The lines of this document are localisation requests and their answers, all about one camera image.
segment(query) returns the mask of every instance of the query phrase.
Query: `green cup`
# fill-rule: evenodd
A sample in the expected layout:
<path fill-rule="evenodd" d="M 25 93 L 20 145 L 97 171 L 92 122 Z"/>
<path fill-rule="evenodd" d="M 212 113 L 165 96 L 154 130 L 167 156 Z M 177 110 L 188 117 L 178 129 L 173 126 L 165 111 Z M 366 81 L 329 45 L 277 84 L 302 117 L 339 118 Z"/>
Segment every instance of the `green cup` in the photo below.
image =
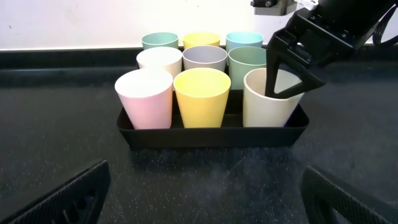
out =
<path fill-rule="evenodd" d="M 229 51 L 228 59 L 232 90 L 243 89 L 244 76 L 251 70 L 267 65 L 266 50 L 259 47 L 237 47 Z"/>
<path fill-rule="evenodd" d="M 148 34 L 141 39 L 144 50 L 153 47 L 173 47 L 178 49 L 178 35 L 169 32 Z"/>

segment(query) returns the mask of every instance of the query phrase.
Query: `cup rim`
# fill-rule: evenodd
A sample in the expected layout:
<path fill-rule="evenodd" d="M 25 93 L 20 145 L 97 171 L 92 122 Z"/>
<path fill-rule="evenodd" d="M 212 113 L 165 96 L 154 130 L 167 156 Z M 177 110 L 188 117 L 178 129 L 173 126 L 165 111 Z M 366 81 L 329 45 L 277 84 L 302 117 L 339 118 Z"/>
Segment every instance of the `cup rim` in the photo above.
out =
<path fill-rule="evenodd" d="M 224 91 L 222 91 L 220 94 L 216 94 L 216 95 L 211 95 L 211 96 L 195 96 L 195 95 L 187 94 L 187 93 L 185 93 L 184 91 L 179 90 L 179 89 L 175 86 L 175 81 L 177 80 L 177 78 L 178 78 L 179 75 L 184 74 L 185 72 L 188 72 L 188 71 L 190 71 L 190 70 L 214 70 L 214 71 L 217 71 L 218 73 L 222 73 L 224 76 L 226 76 L 226 77 L 228 78 L 229 85 L 228 85 L 227 89 L 225 89 Z M 225 72 L 222 72 L 222 71 L 217 70 L 217 69 L 215 69 L 215 68 L 191 68 L 191 69 L 188 69 L 188 70 L 185 70 L 185 71 L 179 73 L 179 74 L 174 78 L 173 86 L 174 86 L 175 91 L 178 90 L 181 94 L 184 94 L 185 96 L 189 96 L 189 97 L 192 97 L 192 98 L 212 98 L 212 97 L 220 96 L 221 94 L 225 93 L 226 91 L 228 91 L 228 90 L 231 88 L 231 78 L 230 78 L 227 74 L 225 74 Z"/>
<path fill-rule="evenodd" d="M 235 41 L 235 40 L 231 40 L 231 39 L 228 38 L 228 35 L 230 35 L 230 34 L 237 34 L 237 33 L 256 34 L 256 35 L 261 36 L 261 42 L 264 41 L 264 36 L 263 36 L 262 34 L 260 34 L 260 33 L 258 33 L 258 32 L 253 32 L 253 31 L 236 31 L 236 32 L 230 32 L 229 34 L 227 34 L 227 35 L 225 36 L 225 39 L 227 39 L 227 40 L 229 40 L 229 41 L 231 41 L 231 42 L 237 43 L 237 44 L 248 44 L 248 43 L 243 43 L 243 42 L 238 42 L 238 41 Z"/>
<path fill-rule="evenodd" d="M 177 60 L 172 61 L 172 62 L 167 63 L 167 64 L 162 64 L 162 65 L 172 65 L 172 64 L 178 62 L 179 60 L 181 60 L 181 58 L 182 58 L 182 52 L 181 52 L 181 50 L 179 50 L 179 49 L 175 49 L 175 48 L 173 48 L 173 47 L 153 47 L 153 48 L 149 48 L 149 49 L 143 50 L 142 52 L 139 52 L 139 53 L 137 54 L 137 57 L 136 57 L 137 62 L 138 62 L 138 63 L 141 63 L 141 64 L 143 64 L 143 65 L 145 65 L 144 63 L 142 63 L 142 61 L 139 61 L 139 60 L 138 60 L 138 57 L 139 57 L 140 55 L 142 55 L 142 54 L 145 54 L 145 53 L 143 53 L 143 52 L 148 53 L 148 51 L 155 51 L 155 50 L 159 50 L 159 49 L 173 49 L 173 51 L 175 51 L 175 52 L 178 51 L 179 54 L 180 54 L 180 56 L 179 56 L 179 58 L 178 58 Z"/>
<path fill-rule="evenodd" d="M 167 87 L 164 88 L 164 89 L 161 89 L 161 90 L 159 90 L 159 91 L 156 91 L 155 93 L 153 93 L 153 94 L 151 94 L 151 95 L 141 96 L 141 97 L 123 95 L 122 93 L 120 93 L 120 92 L 118 91 L 118 89 L 116 88 L 116 85 L 118 84 L 118 82 L 119 82 L 119 80 L 121 79 L 121 77 L 123 77 L 123 76 L 125 76 L 125 75 L 128 75 L 128 74 L 132 74 L 132 73 L 134 73 L 134 72 L 145 71 L 145 70 L 153 70 L 153 71 L 155 71 L 155 72 L 168 73 L 169 76 L 170 76 L 169 80 L 171 81 L 171 83 L 170 83 L 169 85 L 167 85 Z M 172 74 L 170 74 L 170 72 L 168 72 L 168 71 L 166 71 L 166 70 L 164 70 L 164 69 L 160 69 L 160 68 L 140 68 L 140 69 L 135 69 L 135 70 L 133 70 L 133 71 L 127 72 L 127 73 L 123 74 L 122 76 L 120 76 L 120 77 L 116 80 L 116 82 L 115 82 L 115 84 L 114 84 L 114 89 L 115 89 L 116 93 L 118 93 L 119 95 L 124 96 L 124 97 L 126 97 L 126 98 L 143 99 L 143 98 L 148 98 L 148 97 L 156 96 L 156 95 L 159 95 L 159 94 L 163 93 L 164 91 L 168 90 L 168 89 L 170 88 L 170 86 L 173 86 L 173 82 L 174 82 L 174 78 L 173 78 Z"/>
<path fill-rule="evenodd" d="M 257 68 L 257 69 L 253 69 L 253 70 L 251 70 L 250 72 L 248 72 L 248 73 L 244 76 L 244 78 L 243 78 L 244 86 L 245 86 L 251 93 L 255 94 L 256 96 L 258 96 L 258 97 L 260 97 L 260 98 L 262 98 L 262 99 L 273 100 L 273 101 L 290 101 L 290 100 L 294 100 L 295 98 L 298 98 L 298 97 L 301 97 L 301 96 L 304 95 L 304 93 L 301 93 L 301 94 L 292 96 L 292 97 L 290 97 L 290 98 L 288 98 L 288 99 L 277 99 L 277 98 L 271 98 L 271 97 L 268 97 L 268 96 L 263 96 L 263 95 L 261 95 L 261 94 L 258 94 L 258 93 L 255 92 L 252 88 L 250 88 L 250 86 L 249 86 L 248 83 L 246 82 L 246 79 L 247 79 L 247 77 L 250 75 L 250 73 L 255 72 L 255 71 L 257 71 L 257 70 L 265 70 L 265 71 L 267 72 L 267 68 Z M 290 74 L 294 75 L 293 73 L 288 72 L 288 71 L 286 71 L 286 70 L 278 69 L 278 71 L 279 71 L 279 70 L 282 70 L 282 71 L 284 71 L 284 72 L 287 72 L 287 73 L 290 73 Z"/>
<path fill-rule="evenodd" d="M 218 35 L 218 34 L 216 34 L 216 33 L 214 33 L 214 32 L 191 32 L 191 33 L 189 33 L 189 34 L 185 34 L 185 35 L 184 35 L 184 37 L 183 37 L 183 39 L 182 39 L 183 42 L 186 42 L 186 43 L 189 43 L 189 44 L 193 44 L 194 42 L 187 41 L 187 40 L 185 40 L 185 38 L 186 38 L 187 36 L 189 36 L 189 35 L 194 35 L 194 34 L 211 34 L 211 35 L 217 36 L 217 38 L 218 38 L 217 41 L 211 42 L 211 43 L 208 43 L 208 44 L 214 44 L 214 43 L 217 43 L 217 42 L 219 42 L 219 41 L 221 40 L 221 36 Z"/>
<path fill-rule="evenodd" d="M 163 44 L 149 44 L 149 43 L 143 41 L 145 37 L 147 37 L 147 36 L 149 36 L 149 35 L 154 35 L 154 34 L 173 34 L 174 36 L 176 36 L 176 39 L 173 40 L 173 41 L 167 42 L 167 43 L 163 43 Z M 171 44 L 171 43 L 175 42 L 176 40 L 178 41 L 178 35 L 177 35 L 177 34 L 174 34 L 174 33 L 172 33 L 172 32 L 155 32 L 155 33 L 147 34 L 147 35 L 145 35 L 145 36 L 143 36 L 143 37 L 141 38 L 141 42 L 142 42 L 142 43 L 147 44 L 147 45 L 153 45 L 153 46 Z"/>
<path fill-rule="evenodd" d="M 221 60 L 219 60 L 219 61 L 216 61 L 216 62 L 208 62 L 208 63 L 204 63 L 204 62 L 195 62 L 195 61 L 193 61 L 193 60 L 187 59 L 187 58 L 185 57 L 185 55 L 184 55 L 184 53 L 185 53 L 186 51 L 188 51 L 188 50 L 190 50 L 190 49 L 193 49 L 193 48 L 195 48 L 195 47 L 216 47 L 216 48 L 218 48 L 218 49 L 221 49 L 223 52 L 225 52 L 226 55 L 225 55 L 225 57 L 224 57 L 223 59 L 221 59 Z M 200 65 L 210 65 L 210 64 L 220 63 L 220 62 L 224 61 L 225 59 L 228 58 L 228 53 L 227 53 L 226 50 L 222 49 L 221 47 L 212 46 L 212 45 L 201 45 L 201 46 L 194 46 L 194 47 L 190 47 L 190 48 L 188 48 L 188 49 L 185 49 L 185 50 L 182 52 L 182 57 L 184 58 L 184 60 L 187 60 L 187 61 L 192 62 L 192 63 L 197 63 L 197 64 L 200 64 Z"/>
<path fill-rule="evenodd" d="M 262 47 L 252 47 L 252 46 L 243 46 L 243 47 L 246 47 L 246 48 L 255 48 L 255 49 L 262 49 L 262 50 L 265 50 L 265 51 L 267 52 L 267 50 L 266 50 L 266 49 L 263 49 Z M 241 48 L 243 48 L 243 47 L 236 47 L 236 48 L 230 50 L 230 51 L 228 52 L 228 58 L 231 59 L 231 60 L 233 60 L 234 62 L 240 63 L 240 64 L 242 64 L 242 65 L 249 65 L 249 66 L 264 66 L 264 65 L 267 65 L 267 62 L 265 62 L 265 63 L 263 63 L 263 64 L 253 65 L 253 64 L 248 64 L 248 63 L 239 62 L 239 61 L 233 59 L 233 58 L 231 57 L 231 52 L 232 52 L 233 50 L 241 49 Z"/>

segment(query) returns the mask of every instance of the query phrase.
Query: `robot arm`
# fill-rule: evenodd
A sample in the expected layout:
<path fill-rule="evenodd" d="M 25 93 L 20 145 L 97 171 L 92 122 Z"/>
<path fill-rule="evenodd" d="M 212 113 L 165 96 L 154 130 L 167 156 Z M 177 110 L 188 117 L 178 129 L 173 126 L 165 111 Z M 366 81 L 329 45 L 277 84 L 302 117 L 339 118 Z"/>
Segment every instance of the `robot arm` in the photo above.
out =
<path fill-rule="evenodd" d="M 387 14 L 392 15 L 396 7 L 391 7 L 395 4 L 397 0 L 319 0 L 314 10 L 302 8 L 296 11 L 287 25 L 275 32 L 268 44 L 266 96 L 290 98 L 323 86 L 324 83 L 308 69 L 347 59 L 375 30 L 377 32 L 382 29 L 379 31 L 382 35 L 386 24 L 378 27 L 379 19 L 387 11 Z M 252 5 L 271 6 L 266 3 Z M 395 38 L 388 44 L 394 42 L 398 40 Z M 296 70 L 302 83 L 275 93 L 275 81 L 281 62 Z"/>

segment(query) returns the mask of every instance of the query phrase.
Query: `black countertop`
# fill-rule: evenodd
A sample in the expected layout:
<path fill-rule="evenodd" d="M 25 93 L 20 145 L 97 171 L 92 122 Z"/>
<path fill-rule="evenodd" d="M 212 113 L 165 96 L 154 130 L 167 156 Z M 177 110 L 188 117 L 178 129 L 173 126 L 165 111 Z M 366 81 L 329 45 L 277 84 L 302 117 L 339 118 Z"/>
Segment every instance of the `black countertop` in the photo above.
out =
<path fill-rule="evenodd" d="M 52 72 L 68 69 L 2 74 Z M 114 78 L 3 86 L 0 200 L 102 157 L 112 181 L 98 223 L 306 223 L 299 183 L 308 164 L 398 207 L 397 66 L 319 72 L 328 84 L 304 96 L 310 126 L 290 148 L 131 152 L 116 127 L 122 106 Z"/>

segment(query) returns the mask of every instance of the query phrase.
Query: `yellow cup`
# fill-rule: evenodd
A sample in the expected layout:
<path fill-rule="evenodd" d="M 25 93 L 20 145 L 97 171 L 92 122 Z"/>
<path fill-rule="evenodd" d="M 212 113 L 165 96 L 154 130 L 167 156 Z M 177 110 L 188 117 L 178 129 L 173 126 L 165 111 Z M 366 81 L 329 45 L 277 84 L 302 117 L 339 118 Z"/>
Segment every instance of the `yellow cup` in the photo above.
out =
<path fill-rule="evenodd" d="M 184 49 L 188 49 L 194 46 L 220 46 L 220 36 L 211 32 L 195 32 L 185 35 L 183 38 Z"/>
<path fill-rule="evenodd" d="M 231 80 L 214 68 L 193 68 L 174 79 L 175 93 L 186 128 L 219 128 Z"/>

